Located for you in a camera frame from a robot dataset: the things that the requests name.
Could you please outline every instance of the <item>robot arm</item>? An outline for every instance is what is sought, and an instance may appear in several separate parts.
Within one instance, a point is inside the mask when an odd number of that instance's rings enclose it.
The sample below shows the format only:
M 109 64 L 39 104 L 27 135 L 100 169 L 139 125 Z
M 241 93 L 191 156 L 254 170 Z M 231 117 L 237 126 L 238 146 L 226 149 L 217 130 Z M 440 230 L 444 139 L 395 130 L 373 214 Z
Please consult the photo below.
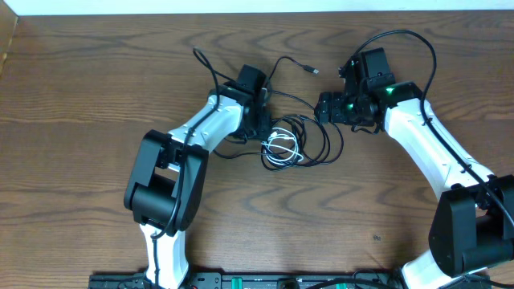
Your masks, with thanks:
M 124 196 L 124 206 L 140 223 L 149 256 L 146 282 L 164 288 L 178 288 L 189 269 L 186 260 L 185 230 L 192 222 L 202 196 L 209 154 L 229 135 L 244 139 L 265 139 L 271 131 L 271 113 L 265 108 L 268 94 L 266 76 L 243 66 L 237 83 L 220 86 L 218 97 L 211 93 L 206 106 L 180 128 L 167 134 L 150 131 L 137 154 Z M 184 144 L 188 130 L 207 116 Z M 183 170 L 180 201 L 179 180 L 155 173 L 155 168 Z M 154 240 L 152 236 L 165 234 Z
M 426 125 L 422 92 L 414 83 L 396 83 L 382 48 L 354 55 L 340 69 L 344 92 L 323 92 L 315 114 L 320 121 L 352 126 L 352 131 L 387 132 L 409 153 L 439 200 L 429 233 L 430 250 L 402 268 L 408 288 L 439 288 L 456 278 L 514 258 L 514 230 L 482 186 L 448 152 Z M 514 211 L 514 177 L 495 177 L 473 159 L 423 102 L 434 129 L 481 178 L 508 211 Z M 375 126 L 374 132 L 362 127 Z M 487 210 L 475 216 L 475 205 Z
M 175 144 L 183 144 L 187 134 L 187 129 L 193 126 L 200 118 L 207 114 L 208 111 L 212 109 L 215 102 L 216 96 L 210 96 L 206 106 L 200 112 L 198 112 L 193 118 L 191 118 L 187 123 L 183 124 L 180 128 L 170 130 L 166 139 L 175 142 Z M 189 146 L 198 146 L 208 153 L 212 153 L 212 151 L 216 148 L 216 146 L 218 146 L 223 138 L 237 131 L 243 118 L 243 106 L 238 104 L 230 97 L 220 96 L 219 107 L 220 109 L 218 111 L 212 113 L 198 126 L 195 133 L 189 140 Z M 186 207 L 182 207 L 180 209 L 185 212 L 187 208 L 191 206 L 192 209 L 190 210 L 194 210 L 194 213 L 181 214 L 179 209 L 179 214 L 177 215 L 177 223 L 181 223 L 181 220 L 184 218 L 182 216 L 192 219 L 196 213 L 196 210 L 198 209 L 198 204 L 189 205 L 188 203 L 195 200 L 197 200 L 195 202 L 199 203 L 202 188 L 198 185 L 196 189 L 193 188 L 195 187 L 195 182 L 203 182 L 203 178 L 205 177 L 206 162 L 207 159 L 202 159 L 201 157 L 191 155 L 187 157 L 185 165 L 182 167 L 180 167 L 177 162 L 170 162 L 168 164 L 168 169 L 172 169 L 177 172 L 179 172 L 180 169 L 186 170 L 184 172 L 183 191 L 186 192 L 186 194 L 187 192 L 191 192 L 190 196 L 198 195 L 198 197 L 195 198 L 183 196 L 184 198 L 182 199 L 182 203 L 185 203 Z M 176 196 L 176 187 L 177 185 L 173 187 L 174 189 L 172 190 L 172 194 L 170 194 L 169 189 L 165 189 L 162 196 L 166 196 L 166 193 L 169 196 Z M 158 206 L 157 201 L 155 203 L 149 203 L 148 206 L 149 209 L 155 210 Z M 156 219 L 164 221 L 167 218 L 169 218 L 169 216 Z M 145 236 L 147 252 L 149 256 L 149 268 L 146 271 L 146 278 L 148 281 L 151 283 L 156 283 L 156 274 L 154 273 L 156 270 L 156 259 L 159 271 L 161 272 L 161 274 L 157 274 L 159 278 L 158 284 L 160 287 L 178 288 L 182 283 L 189 269 L 189 263 L 186 260 L 186 232 L 184 231 L 189 223 L 190 221 L 186 221 L 185 225 L 180 226 L 179 230 L 176 231 L 174 236 L 165 234 L 158 239 L 156 258 L 153 256 L 153 247 L 155 245 L 152 240 L 152 235 L 161 233 L 162 224 L 161 226 L 157 224 L 151 225 L 149 220 L 146 220 L 145 224 L 140 224 L 143 235 Z

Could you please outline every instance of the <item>black base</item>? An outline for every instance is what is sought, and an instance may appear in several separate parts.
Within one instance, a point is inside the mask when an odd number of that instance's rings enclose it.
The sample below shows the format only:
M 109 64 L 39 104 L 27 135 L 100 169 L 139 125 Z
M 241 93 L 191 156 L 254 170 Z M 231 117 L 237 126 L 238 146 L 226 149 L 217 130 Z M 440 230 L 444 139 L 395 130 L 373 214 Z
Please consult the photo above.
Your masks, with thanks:
M 219 273 L 192 273 L 181 285 L 182 289 L 305 289 L 321 282 L 335 278 L 352 278 L 373 281 L 389 285 L 392 288 L 406 288 L 395 274 L 371 273 L 358 271 L 348 275 L 221 275 Z M 88 289 L 150 289 L 150 283 L 145 280 L 144 273 L 135 275 L 91 275 Z M 327 289 L 369 288 L 366 285 L 339 284 L 326 287 Z M 481 283 L 458 283 L 451 288 L 488 289 L 490 285 Z

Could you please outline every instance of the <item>white wall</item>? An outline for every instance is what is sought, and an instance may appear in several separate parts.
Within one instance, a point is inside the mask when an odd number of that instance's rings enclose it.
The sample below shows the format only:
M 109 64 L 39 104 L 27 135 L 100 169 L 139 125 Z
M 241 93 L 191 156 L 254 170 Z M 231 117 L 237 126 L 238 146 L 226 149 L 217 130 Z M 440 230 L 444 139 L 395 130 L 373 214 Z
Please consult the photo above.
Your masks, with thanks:
M 514 0 L 5 0 L 5 2 L 20 16 L 514 9 Z

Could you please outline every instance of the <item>black cable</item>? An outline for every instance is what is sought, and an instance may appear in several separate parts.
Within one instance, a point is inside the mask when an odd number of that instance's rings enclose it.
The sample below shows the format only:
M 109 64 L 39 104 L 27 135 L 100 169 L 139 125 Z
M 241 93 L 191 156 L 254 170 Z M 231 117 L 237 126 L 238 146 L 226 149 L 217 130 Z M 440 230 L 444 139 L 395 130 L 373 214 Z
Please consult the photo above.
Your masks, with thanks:
M 363 77 L 361 81 L 359 82 L 359 93 L 357 94 L 357 98 L 355 99 L 355 104 L 358 105 L 358 100 L 360 97 L 362 97 L 364 93 L 364 83 L 366 80 L 368 80 L 369 77 Z
M 186 137 L 184 138 L 184 143 L 182 144 L 182 156 L 186 156 L 186 150 L 187 145 L 189 144 L 189 140 L 191 136 L 193 135 L 196 128 L 204 121 L 206 120 L 210 115 L 212 115 L 216 110 L 219 108 L 219 102 L 220 102 L 220 96 L 219 96 L 219 85 L 218 85 L 218 78 L 216 75 L 222 76 L 220 73 L 217 73 L 215 69 L 212 68 L 212 65 L 210 65 L 209 60 L 207 57 L 204 56 L 202 51 L 200 51 L 199 48 L 195 47 L 193 48 L 193 55 L 198 59 L 198 61 L 203 64 L 203 66 L 209 68 L 210 73 L 212 74 L 212 77 L 214 79 L 214 87 L 216 89 L 216 104 L 212 107 L 211 110 L 208 111 L 200 120 L 198 120 L 192 127 L 190 127 L 187 130 Z M 186 159 L 183 157 L 181 160 L 181 169 L 178 173 L 178 184 L 177 184 L 177 197 L 175 198 L 175 205 L 173 206 L 172 213 L 169 217 L 168 222 L 166 223 L 166 226 L 159 234 L 152 235 L 152 243 L 153 243 L 153 261 L 155 263 L 155 284 L 157 285 L 157 288 L 159 288 L 159 269 L 158 269 L 158 261 L 157 261 L 157 240 L 164 236 L 166 232 L 169 230 L 169 228 L 174 223 L 175 218 L 178 214 L 178 208 L 180 207 L 181 203 L 181 196 L 182 196 L 182 189 L 184 187 L 184 171 L 186 170 Z
M 116 286 L 116 289 L 121 289 L 120 285 L 121 284 L 125 284 L 127 283 L 128 281 L 139 281 L 139 279 L 143 279 L 144 277 L 143 276 L 133 276 L 133 277 L 128 277 L 128 278 L 125 278 L 123 280 L 121 280 L 119 283 L 118 283 L 118 286 Z
M 299 67 L 302 67 L 307 72 L 311 72 L 311 73 L 314 73 L 314 74 L 318 74 L 319 73 L 319 71 L 317 69 L 315 69 L 314 67 L 311 67 L 311 66 L 308 66 L 308 65 L 304 65 L 304 64 L 299 63 L 298 61 L 294 60 L 292 57 L 284 55 L 284 56 L 280 56 L 276 60 L 275 66 L 273 67 L 273 70 L 271 71 L 270 76 L 267 78 L 267 82 L 271 81 L 271 77 L 273 77 L 273 75 L 275 74 L 275 70 L 279 66 L 280 60 L 282 60 L 282 59 L 291 60 L 291 62 L 293 62 L 294 64 L 298 65 Z
M 309 104 L 309 103 L 308 103 L 307 101 L 305 101 L 305 100 L 302 100 L 302 99 L 301 99 L 300 97 L 298 97 L 298 96 L 292 96 L 292 95 L 290 95 L 290 94 L 287 94 L 287 93 L 284 93 L 284 92 L 275 91 L 275 90 L 270 91 L 270 93 L 273 93 L 273 94 L 276 94 L 276 95 L 279 95 L 279 96 L 286 96 L 286 97 L 292 98 L 292 99 L 294 99 L 294 100 L 296 100 L 296 101 L 301 102 L 302 104 L 305 104 L 305 106 L 307 106 L 308 108 L 311 108 L 312 110 L 314 110 L 314 107 L 313 107 L 311 104 Z
M 187 150 L 187 144 L 189 143 L 189 139 L 191 138 L 191 135 L 193 135 L 193 132 L 196 130 L 196 128 L 204 121 L 206 120 L 211 114 L 213 114 L 216 110 L 219 108 L 219 85 L 218 85 L 218 78 L 216 77 L 216 70 L 212 68 L 212 65 L 210 65 L 209 60 L 207 57 L 198 49 L 197 47 L 193 48 L 193 54 L 202 63 L 205 67 L 209 68 L 210 73 L 212 74 L 212 77 L 214 79 L 214 86 L 216 90 L 216 104 L 212 107 L 211 110 L 208 111 L 200 120 L 198 120 L 192 127 L 190 127 L 187 130 L 186 138 L 184 139 L 184 144 L 182 145 L 182 155 L 186 155 Z M 180 206 L 181 202 L 181 196 L 182 196 L 182 187 L 184 186 L 184 171 L 186 170 L 186 160 L 182 159 L 181 162 L 181 169 L 178 173 L 178 188 L 177 188 L 177 197 L 175 201 L 175 206 L 173 206 L 173 211 L 171 214 L 171 217 L 168 220 L 168 223 L 166 224 L 165 228 L 161 231 L 161 233 L 152 236 L 152 238 L 159 239 L 160 237 L 164 236 L 166 231 L 171 227 L 171 224 L 173 223 L 175 217 L 178 213 L 178 207 Z
M 159 262 L 157 258 L 157 239 L 152 239 L 153 243 L 153 263 L 155 264 L 155 287 L 159 289 Z
M 498 283 L 478 275 L 464 275 L 463 278 L 468 282 L 486 283 L 498 288 L 514 288 L 514 284 Z
M 369 39 L 368 41 L 366 41 L 364 44 L 362 44 L 356 51 L 355 51 L 355 55 L 357 53 L 359 53 L 364 47 L 366 47 L 368 44 L 370 44 L 371 42 L 377 40 L 377 39 L 380 39 L 382 37 L 385 37 L 385 36 L 388 36 L 388 35 L 395 35 L 395 34 L 408 34 L 408 35 L 412 35 L 414 36 L 415 38 L 421 40 L 423 43 L 425 43 L 425 45 L 428 47 L 428 49 L 430 49 L 430 53 L 432 54 L 432 72 L 430 74 L 430 77 L 428 79 L 428 82 L 426 83 L 426 86 L 425 86 L 425 89 L 423 90 L 423 94 L 422 94 L 422 97 L 420 99 L 420 102 L 419 102 L 419 109 L 422 113 L 422 117 L 423 117 L 423 120 L 425 122 L 425 125 L 428 126 L 428 128 L 432 131 L 432 133 L 434 134 L 435 138 L 437 138 L 439 140 L 439 142 L 441 143 L 441 145 L 443 145 L 443 147 L 457 160 L 457 162 L 459 163 L 459 165 L 461 165 L 463 167 L 463 173 L 469 173 L 471 177 L 473 177 L 479 184 L 480 186 L 485 189 L 485 191 L 487 192 L 487 195 L 489 195 L 489 197 L 491 197 L 491 199 L 495 202 L 495 204 L 498 206 L 498 208 L 501 210 L 501 212 L 504 214 L 504 216 L 507 218 L 507 220 L 510 222 L 512 228 L 514 228 L 514 219 L 512 219 L 512 215 L 507 211 L 507 208 L 505 208 L 504 204 L 502 203 L 502 201 L 498 198 L 498 196 L 496 196 L 496 194 L 492 191 L 492 189 L 490 189 L 487 184 L 485 183 L 485 181 L 482 180 L 482 178 L 477 174 L 475 173 L 475 171 L 473 171 L 473 169 L 471 169 L 471 166 L 468 165 L 460 156 L 459 154 L 457 154 L 457 152 L 443 139 L 443 137 L 439 134 L 439 132 L 437 131 L 437 129 L 435 129 L 434 125 L 431 123 L 432 119 L 429 118 L 427 115 L 426 115 L 426 111 L 425 111 L 425 99 L 426 99 L 426 94 L 428 93 L 428 89 L 430 88 L 430 85 L 432 84 L 432 80 L 434 79 L 434 76 L 435 76 L 435 70 L 437 69 L 437 58 L 435 56 L 435 50 L 434 48 L 432 47 L 432 45 L 428 42 L 428 40 L 426 40 L 425 38 L 423 38 L 421 35 L 419 35 L 418 33 L 416 32 L 413 32 L 413 31 L 408 31 L 408 30 L 395 30 L 395 31 L 388 31 L 388 32 L 384 32 L 384 33 L 381 33 L 379 35 L 375 35 L 374 37 L 372 37 L 371 39 Z
M 223 73 L 219 72 L 219 71 L 216 71 L 215 69 L 212 68 L 212 66 L 210 65 L 209 61 L 204 61 L 203 59 L 206 59 L 206 57 L 202 54 L 202 57 L 200 58 L 196 53 L 194 53 L 194 57 L 196 57 L 196 59 L 204 66 L 206 67 L 207 69 L 209 69 L 210 71 L 213 71 L 216 75 L 219 75 L 220 77 L 223 77 L 224 79 L 228 80 L 228 81 L 231 81 L 232 83 L 237 83 L 237 81 L 235 81 L 234 79 L 224 75 Z
M 321 288 L 325 288 L 325 287 L 337 285 L 337 284 L 355 284 L 355 285 L 358 284 L 358 285 L 367 285 L 367 286 L 380 288 L 380 289 L 397 289 L 395 287 L 387 286 L 385 284 L 375 283 L 373 281 L 364 280 L 364 279 L 354 279 L 354 278 L 335 278 L 334 280 L 321 282 L 316 285 L 307 287 L 306 289 L 321 289 Z
M 226 140 L 226 141 L 228 141 L 228 142 L 230 142 L 232 144 L 236 144 L 236 145 L 246 145 L 247 142 L 248 142 L 247 139 L 245 139 L 245 140 L 229 140 L 226 137 L 224 138 L 224 140 Z
M 293 96 L 293 95 L 290 95 L 290 94 L 287 94 L 284 92 L 275 91 L 275 90 L 271 90 L 270 93 L 273 93 L 273 94 L 276 94 L 279 96 L 286 96 L 291 99 L 294 99 L 298 102 L 301 102 L 302 104 L 304 104 L 305 106 L 307 106 L 308 108 L 310 108 L 311 110 L 314 111 L 314 107 L 311 104 L 309 104 L 308 102 L 302 100 L 301 98 L 299 98 L 297 96 Z M 345 141 L 343 139 L 343 134 L 342 134 L 341 130 L 334 123 L 330 123 L 330 124 L 336 129 L 336 131 L 340 137 L 340 140 L 341 140 L 341 146 L 340 146 L 339 150 L 337 151 L 336 156 L 330 160 L 327 160 L 328 155 L 330 154 L 331 142 L 330 142 L 330 138 L 328 136 L 328 132 L 326 131 L 324 126 L 319 121 L 317 121 L 315 119 L 311 119 L 310 117 L 303 116 L 303 115 L 288 115 L 288 116 L 283 116 L 279 119 L 272 120 L 271 126 L 275 127 L 282 122 L 291 126 L 291 131 L 293 134 L 296 135 L 296 138 L 298 140 L 298 146 L 300 148 L 299 153 L 301 153 L 305 158 L 307 158 L 308 159 L 307 161 L 305 161 L 303 163 L 299 163 L 297 160 L 289 161 L 289 162 L 284 163 L 283 165 L 276 165 L 276 164 L 269 163 L 266 161 L 265 156 L 272 155 L 273 157 L 278 157 L 278 158 L 284 159 L 283 157 L 279 157 L 279 156 L 284 155 L 285 153 L 288 153 L 288 152 L 279 152 L 279 153 L 274 152 L 273 150 L 266 148 L 265 145 L 261 146 L 260 152 L 239 153 L 239 154 L 227 156 L 227 155 L 223 155 L 214 150 L 214 154 L 216 154 L 218 157 L 221 157 L 221 158 L 224 158 L 227 160 L 235 159 L 237 157 L 242 157 L 242 156 L 248 156 L 248 155 L 258 155 L 258 156 L 261 156 L 261 163 L 263 164 L 263 167 L 265 169 L 271 170 L 271 171 L 280 171 L 280 170 L 284 170 L 284 169 L 287 169 L 290 167 L 312 167 L 314 165 L 328 165 L 328 164 L 332 164 L 334 161 L 336 161 L 341 156 L 344 145 L 345 145 Z M 315 157 L 309 156 L 304 150 L 305 145 L 307 144 L 307 133 L 305 130 L 305 122 L 311 122 L 311 123 L 315 124 L 318 127 L 318 129 L 321 131 L 321 134 L 323 136 L 323 146 L 321 147 L 320 151 L 316 154 Z
M 371 269 L 360 269 L 360 270 L 357 270 L 357 271 L 353 272 L 352 278 L 356 279 L 357 275 L 365 273 L 365 271 L 367 271 L 368 273 L 371 273 L 371 274 L 375 274 L 377 276 L 378 282 L 383 284 L 382 279 L 380 278 L 380 275 L 377 272 L 375 272 L 375 271 L 373 271 Z M 362 287 L 358 286 L 357 284 L 355 284 L 355 288 L 356 289 L 362 289 Z

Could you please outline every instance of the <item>wooden table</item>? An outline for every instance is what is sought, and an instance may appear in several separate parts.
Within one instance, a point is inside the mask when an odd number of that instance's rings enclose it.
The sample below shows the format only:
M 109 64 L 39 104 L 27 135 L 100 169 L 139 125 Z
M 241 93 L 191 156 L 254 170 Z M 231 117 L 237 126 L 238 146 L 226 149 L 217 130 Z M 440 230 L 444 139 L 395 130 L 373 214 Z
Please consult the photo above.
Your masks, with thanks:
M 314 104 L 343 89 L 337 68 L 356 47 L 398 28 L 438 53 L 428 98 L 447 129 L 497 175 L 513 173 L 514 12 L 22 17 L 0 81 L 0 287 L 84 288 L 94 272 L 147 266 L 124 189 L 144 134 L 184 123 L 213 88 L 194 45 L 232 76 L 245 63 L 270 71 L 281 55 L 314 66 L 318 76 L 283 63 L 274 77 Z M 379 46 L 398 80 L 425 84 L 422 43 L 394 36 L 370 47 Z M 280 96 L 271 103 L 275 116 L 309 113 Z M 191 263 L 342 272 L 426 250 L 437 201 L 424 176 L 385 133 L 341 128 L 333 165 L 271 173 L 258 157 L 212 156 L 187 232 Z M 514 283 L 514 263 L 491 274 Z

